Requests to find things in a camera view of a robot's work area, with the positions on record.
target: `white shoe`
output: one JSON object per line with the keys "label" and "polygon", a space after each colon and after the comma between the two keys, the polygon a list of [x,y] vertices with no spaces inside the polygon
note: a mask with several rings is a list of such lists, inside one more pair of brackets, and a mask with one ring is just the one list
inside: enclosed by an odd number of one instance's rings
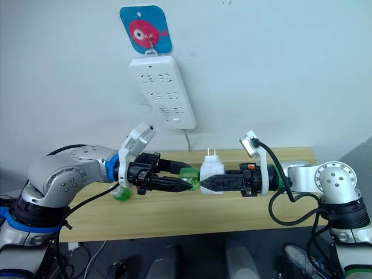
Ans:
{"label": "white shoe", "polygon": [[247,248],[237,240],[226,243],[226,263],[228,279],[260,279],[255,261]]}
{"label": "white shoe", "polygon": [[324,279],[325,277],[320,274],[315,267],[310,263],[306,251],[299,246],[287,244],[284,246],[284,252],[288,259],[297,267],[302,270],[302,273],[313,279]]}

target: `blue ring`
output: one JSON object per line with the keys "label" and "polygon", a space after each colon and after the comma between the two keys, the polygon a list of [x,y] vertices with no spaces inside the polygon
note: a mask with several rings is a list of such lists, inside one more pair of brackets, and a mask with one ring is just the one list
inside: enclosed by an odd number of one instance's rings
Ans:
{"label": "blue ring", "polygon": [[116,162],[118,161],[118,159],[119,159],[119,154],[116,154],[116,155],[112,156],[110,161],[106,161],[106,163],[105,163],[107,177],[111,181],[115,181],[114,169],[115,169],[115,165],[116,165]]}
{"label": "blue ring", "polygon": [[47,234],[47,233],[55,233],[56,231],[60,231],[62,227],[50,227],[50,228],[41,228],[41,227],[29,227],[23,224],[18,223],[16,220],[12,218],[9,213],[9,208],[0,207],[0,217],[4,217],[8,224],[20,231],[27,231],[28,233],[40,233],[40,234]]}

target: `white bracket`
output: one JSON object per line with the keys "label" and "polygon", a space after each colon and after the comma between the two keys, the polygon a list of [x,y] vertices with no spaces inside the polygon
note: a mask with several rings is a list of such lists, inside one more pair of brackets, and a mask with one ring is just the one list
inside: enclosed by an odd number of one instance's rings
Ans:
{"label": "white bracket", "polygon": [[266,196],[269,192],[269,173],[267,171],[267,152],[261,146],[255,147],[251,141],[253,138],[258,138],[252,130],[247,132],[239,141],[247,151],[249,157],[257,157],[256,164],[260,166],[262,189],[261,195]]}
{"label": "white bracket", "polygon": [[121,187],[132,186],[127,180],[129,163],[140,155],[154,135],[155,131],[152,126],[142,122],[130,132],[124,141],[119,149],[119,183]]}

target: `fish sign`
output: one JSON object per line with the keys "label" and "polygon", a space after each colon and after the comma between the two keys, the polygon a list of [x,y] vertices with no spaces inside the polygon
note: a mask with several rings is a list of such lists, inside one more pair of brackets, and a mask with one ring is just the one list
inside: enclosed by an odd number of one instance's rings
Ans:
{"label": "fish sign", "polygon": [[145,53],[151,48],[149,39],[158,53],[169,53],[172,43],[163,10],[158,6],[122,7],[120,18],[133,48]]}

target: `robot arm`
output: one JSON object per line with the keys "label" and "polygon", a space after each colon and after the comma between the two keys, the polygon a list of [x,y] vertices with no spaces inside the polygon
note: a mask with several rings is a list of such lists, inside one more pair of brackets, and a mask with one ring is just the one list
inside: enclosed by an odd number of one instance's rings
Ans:
{"label": "robot arm", "polygon": [[249,156],[258,157],[259,163],[241,164],[239,171],[211,176],[202,181],[201,186],[213,191],[241,191],[242,196],[256,196],[259,193],[266,195],[267,189],[284,192],[286,189],[283,189],[280,180],[288,180],[291,193],[321,193],[318,212],[322,212],[321,216],[329,222],[334,240],[330,252],[337,267],[336,273],[341,274],[342,278],[371,278],[372,222],[362,194],[356,188],[357,179],[353,169],[342,162],[327,162],[318,166],[292,162],[283,164],[283,173],[287,177],[281,177],[278,171],[281,166],[266,165],[266,160],[262,160],[266,158],[266,152],[257,144],[253,131],[242,137],[240,142]]}
{"label": "robot arm", "polygon": [[191,189],[183,180],[156,175],[160,171],[179,173],[189,165],[160,159],[158,153],[140,154],[154,135],[153,128],[142,123],[119,151],[86,145],[35,162],[14,205],[0,207],[0,277],[34,277],[54,233],[61,229],[70,202],[90,183],[119,181],[121,187],[135,185],[139,194],[153,189]]}

